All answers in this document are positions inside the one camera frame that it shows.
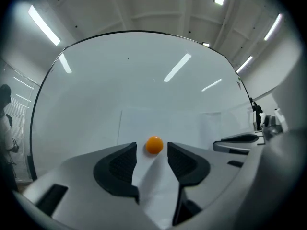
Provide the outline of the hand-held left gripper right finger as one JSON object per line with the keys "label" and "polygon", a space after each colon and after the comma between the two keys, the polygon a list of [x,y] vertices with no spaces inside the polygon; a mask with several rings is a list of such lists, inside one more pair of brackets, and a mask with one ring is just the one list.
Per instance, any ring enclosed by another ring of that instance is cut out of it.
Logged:
{"label": "hand-held left gripper right finger", "polygon": [[216,200],[246,158],[246,153],[223,153],[169,142],[168,164],[179,182],[172,225],[189,220]]}

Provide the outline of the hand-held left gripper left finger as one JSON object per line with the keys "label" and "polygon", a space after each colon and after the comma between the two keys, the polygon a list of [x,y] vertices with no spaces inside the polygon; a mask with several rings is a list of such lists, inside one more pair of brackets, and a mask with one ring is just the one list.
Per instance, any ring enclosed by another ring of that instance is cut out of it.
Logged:
{"label": "hand-held left gripper left finger", "polygon": [[156,230],[132,184],[136,143],[76,156],[34,181],[23,206],[49,230]]}

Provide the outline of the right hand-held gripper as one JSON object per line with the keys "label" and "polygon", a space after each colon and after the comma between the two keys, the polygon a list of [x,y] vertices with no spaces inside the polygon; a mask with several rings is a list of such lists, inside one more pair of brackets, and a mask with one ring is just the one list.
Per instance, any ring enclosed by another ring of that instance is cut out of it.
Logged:
{"label": "right hand-held gripper", "polygon": [[260,127],[257,128],[255,134],[240,134],[229,138],[223,138],[221,141],[213,143],[213,150],[217,152],[248,155],[249,152],[257,147],[256,141],[263,137],[265,142],[270,141],[273,137],[284,133],[288,130],[285,117],[280,108],[274,110],[273,115],[259,114]]}

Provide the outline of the orange ball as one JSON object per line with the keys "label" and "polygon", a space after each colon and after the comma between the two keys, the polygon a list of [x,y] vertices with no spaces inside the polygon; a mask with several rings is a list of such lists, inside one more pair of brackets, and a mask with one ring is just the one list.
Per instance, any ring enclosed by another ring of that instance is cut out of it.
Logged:
{"label": "orange ball", "polygon": [[151,136],[145,143],[145,149],[148,153],[157,155],[164,148],[163,140],[158,136]]}

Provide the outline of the white paper sheet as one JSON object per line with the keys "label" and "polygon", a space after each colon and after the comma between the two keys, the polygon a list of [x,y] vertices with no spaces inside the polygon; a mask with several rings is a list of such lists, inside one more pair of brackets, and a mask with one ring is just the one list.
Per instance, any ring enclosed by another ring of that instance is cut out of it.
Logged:
{"label": "white paper sheet", "polygon": [[200,114],[154,109],[126,108],[121,113],[118,144],[137,143],[141,151],[150,137],[168,142],[202,147]]}

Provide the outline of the black-framed whiteboard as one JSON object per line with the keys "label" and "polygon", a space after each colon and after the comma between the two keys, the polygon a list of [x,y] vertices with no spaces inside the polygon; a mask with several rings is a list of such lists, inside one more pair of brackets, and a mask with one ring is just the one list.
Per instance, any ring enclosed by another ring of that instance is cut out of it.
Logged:
{"label": "black-framed whiteboard", "polygon": [[126,108],[200,114],[204,149],[254,130],[249,95],[225,56],[170,34],[103,34],[64,49],[41,84],[31,120],[37,177],[118,145]]}

